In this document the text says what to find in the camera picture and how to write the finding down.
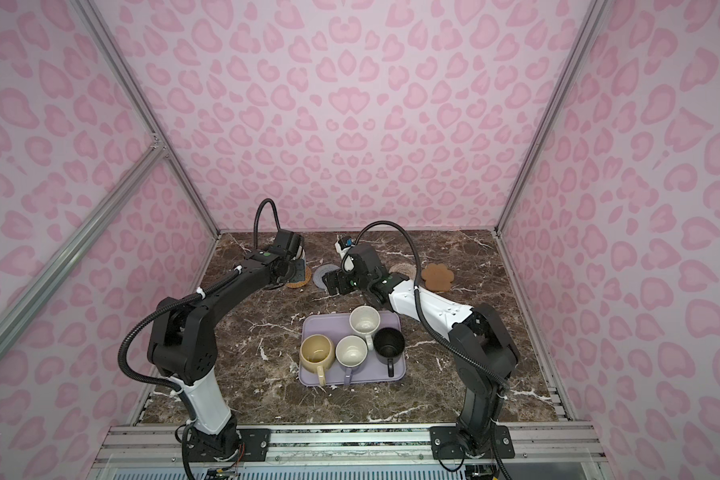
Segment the grey round coaster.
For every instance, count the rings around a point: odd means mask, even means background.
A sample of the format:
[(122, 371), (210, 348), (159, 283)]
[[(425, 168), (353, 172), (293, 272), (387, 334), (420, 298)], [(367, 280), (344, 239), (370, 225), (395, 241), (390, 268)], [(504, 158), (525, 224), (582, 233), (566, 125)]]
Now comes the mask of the grey round coaster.
[(339, 269), (340, 267), (334, 264), (325, 264), (317, 267), (313, 272), (313, 283), (317, 288), (327, 291), (328, 287), (324, 281), (324, 276)]

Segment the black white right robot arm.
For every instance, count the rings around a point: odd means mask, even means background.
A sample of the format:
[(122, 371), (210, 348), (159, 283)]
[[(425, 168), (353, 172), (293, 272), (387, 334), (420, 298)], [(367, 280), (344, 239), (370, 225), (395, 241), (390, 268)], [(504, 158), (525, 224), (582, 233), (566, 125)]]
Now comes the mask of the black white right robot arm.
[(331, 294), (361, 292), (367, 302), (418, 321), (454, 357), (465, 385), (462, 411), (456, 421), (457, 441), (468, 456), (498, 455), (498, 419), (515, 371), (519, 351), (488, 304), (464, 305), (428, 291), (421, 279), (420, 256), (413, 253), (416, 275), (392, 272), (375, 248), (345, 236), (335, 244), (340, 268), (323, 276)]

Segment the brown flower cork coaster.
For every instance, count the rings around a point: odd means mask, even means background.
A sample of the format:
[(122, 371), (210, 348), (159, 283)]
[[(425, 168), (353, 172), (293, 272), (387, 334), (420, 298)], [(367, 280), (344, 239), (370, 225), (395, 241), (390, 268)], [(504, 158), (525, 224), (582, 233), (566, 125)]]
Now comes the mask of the brown flower cork coaster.
[(425, 288), (435, 293), (452, 289), (455, 274), (445, 264), (428, 264), (421, 273)]

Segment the light blue mug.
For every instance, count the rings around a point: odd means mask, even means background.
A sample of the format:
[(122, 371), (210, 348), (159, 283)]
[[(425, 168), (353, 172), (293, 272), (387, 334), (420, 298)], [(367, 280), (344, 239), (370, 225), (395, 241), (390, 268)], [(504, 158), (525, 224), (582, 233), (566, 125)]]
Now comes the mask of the light blue mug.
[(294, 273), (290, 279), (290, 282), (293, 280), (300, 280), (303, 277), (304, 270), (306, 268), (306, 262), (305, 262), (305, 254), (301, 253), (296, 259), (293, 260), (292, 266), (294, 267)]

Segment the woven rattan coaster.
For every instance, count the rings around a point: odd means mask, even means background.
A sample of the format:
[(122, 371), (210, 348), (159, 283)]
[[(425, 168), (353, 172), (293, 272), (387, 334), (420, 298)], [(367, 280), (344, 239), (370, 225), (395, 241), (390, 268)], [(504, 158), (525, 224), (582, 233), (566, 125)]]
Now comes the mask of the woven rattan coaster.
[(290, 289), (303, 288), (304, 286), (308, 285), (311, 282), (311, 280), (312, 280), (312, 271), (309, 267), (306, 267), (304, 270), (303, 277), (298, 281), (293, 280), (292, 282), (287, 283), (286, 287), (290, 288)]

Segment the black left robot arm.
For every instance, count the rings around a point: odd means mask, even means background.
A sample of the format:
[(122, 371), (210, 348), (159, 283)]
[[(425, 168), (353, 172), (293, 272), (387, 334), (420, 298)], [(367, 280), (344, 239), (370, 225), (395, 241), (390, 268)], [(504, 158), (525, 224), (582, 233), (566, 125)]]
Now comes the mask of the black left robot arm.
[(152, 323), (147, 357), (175, 387), (190, 416), (187, 448), (210, 460), (238, 455), (237, 421), (215, 378), (215, 328), (259, 290), (294, 281), (303, 262), (303, 237), (280, 230), (272, 244), (253, 249), (228, 275), (192, 298), (166, 298)]

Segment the multicolour braided round coaster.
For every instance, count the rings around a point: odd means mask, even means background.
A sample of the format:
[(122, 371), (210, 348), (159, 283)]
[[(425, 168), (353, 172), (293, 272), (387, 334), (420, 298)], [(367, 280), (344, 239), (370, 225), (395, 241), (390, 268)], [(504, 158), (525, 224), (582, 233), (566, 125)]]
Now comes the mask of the multicolour braided round coaster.
[(398, 273), (410, 280), (415, 280), (417, 276), (416, 266), (410, 263), (398, 263), (389, 268), (391, 273)]

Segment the white speckled mug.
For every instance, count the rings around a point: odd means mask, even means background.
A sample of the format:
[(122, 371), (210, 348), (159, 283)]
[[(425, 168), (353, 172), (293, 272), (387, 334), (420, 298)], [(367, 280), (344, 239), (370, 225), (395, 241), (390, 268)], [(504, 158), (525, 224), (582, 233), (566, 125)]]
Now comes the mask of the white speckled mug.
[(349, 316), (352, 331), (365, 340), (368, 350), (374, 350), (373, 336), (381, 325), (380, 313), (371, 306), (359, 306)]

